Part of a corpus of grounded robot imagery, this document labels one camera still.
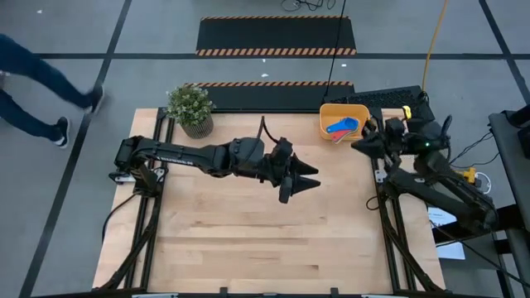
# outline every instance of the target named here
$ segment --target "jeans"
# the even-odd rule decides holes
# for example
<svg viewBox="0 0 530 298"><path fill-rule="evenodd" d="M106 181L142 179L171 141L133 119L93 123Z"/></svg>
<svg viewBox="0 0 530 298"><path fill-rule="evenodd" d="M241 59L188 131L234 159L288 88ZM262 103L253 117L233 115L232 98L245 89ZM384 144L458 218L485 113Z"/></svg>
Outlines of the jeans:
<svg viewBox="0 0 530 298"><path fill-rule="evenodd" d="M89 97L77 90L58 69L3 34L0 34L0 70L34 79L79 108L91 106ZM46 124L25 112L1 89L0 118L35 137L45 137L53 142L63 137L56 126Z"/></svg>

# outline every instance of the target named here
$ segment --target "blue scoop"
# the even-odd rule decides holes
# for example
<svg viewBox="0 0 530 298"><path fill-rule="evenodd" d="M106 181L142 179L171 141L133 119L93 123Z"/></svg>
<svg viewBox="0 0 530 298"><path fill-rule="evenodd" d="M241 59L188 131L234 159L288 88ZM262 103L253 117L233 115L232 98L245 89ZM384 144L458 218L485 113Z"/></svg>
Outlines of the blue scoop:
<svg viewBox="0 0 530 298"><path fill-rule="evenodd" d="M359 120L347 117L347 118L340 120L339 122L335 124L329 125L325 130L328 133L338 132L341 130L356 131L358 127L359 127Z"/></svg>

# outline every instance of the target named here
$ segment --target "person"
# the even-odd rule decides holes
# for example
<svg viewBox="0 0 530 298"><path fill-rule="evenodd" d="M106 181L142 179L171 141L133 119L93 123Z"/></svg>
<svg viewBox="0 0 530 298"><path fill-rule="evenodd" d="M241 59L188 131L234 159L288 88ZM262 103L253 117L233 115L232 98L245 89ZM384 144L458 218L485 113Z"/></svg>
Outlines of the person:
<svg viewBox="0 0 530 298"><path fill-rule="evenodd" d="M86 114L96 114L104 100L101 83L96 82L92 90L82 94L58 69L3 34L0 34L0 71L34 79ZM44 123L24 111L1 85L0 118L32 136L47 138L59 148L69 145L70 120L67 117L59 118L52 125Z"/></svg>

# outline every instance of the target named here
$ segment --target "wooden table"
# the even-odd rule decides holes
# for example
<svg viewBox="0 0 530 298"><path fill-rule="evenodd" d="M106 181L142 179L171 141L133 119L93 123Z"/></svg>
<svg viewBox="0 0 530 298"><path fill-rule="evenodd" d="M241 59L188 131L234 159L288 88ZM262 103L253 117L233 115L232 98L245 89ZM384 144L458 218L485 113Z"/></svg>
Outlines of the wooden table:
<svg viewBox="0 0 530 298"><path fill-rule="evenodd" d="M138 109L131 136L151 137L156 114L156 109ZM399 115L401 110L383 110L385 118ZM215 114L209 137L192 140L177 126L173 142L202 147L255 136L260 116ZM318 114L265 116L274 137L286 137L301 160L320 170L314 179L321 186L285 205L268 182L216 179L170 165L148 290L218 293L227 286L231 293L319 294L338 287L342 294L391 293L381 220L365 207L375 195L370 160L348 142L321 139ZM270 152L273 143L265 134L263 141ZM403 160L404 167L412 168L411 156ZM132 190L133 184L118 186L113 206ZM410 195L400 201L412 255L444 286L425 204ZM110 220L94 286L104 284L128 254L138 204L136 199L125 205ZM404 278L400 282L406 288Z"/></svg>

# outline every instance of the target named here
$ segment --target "orange basket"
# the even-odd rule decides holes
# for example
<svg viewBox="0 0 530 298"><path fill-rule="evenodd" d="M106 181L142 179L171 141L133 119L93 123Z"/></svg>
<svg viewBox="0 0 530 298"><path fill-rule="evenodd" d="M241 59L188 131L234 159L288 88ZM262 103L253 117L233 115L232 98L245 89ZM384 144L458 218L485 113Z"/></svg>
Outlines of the orange basket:
<svg viewBox="0 0 530 298"><path fill-rule="evenodd" d="M364 123L370 118L368 108L363 104L339 104L325 103L320 106L320 136L325 140L331 140L331 135L326 132L326 128L338 121L346 118L359 120L359 128L354 134L344 138L345 141L356 141L363 138L361 132Z"/></svg>

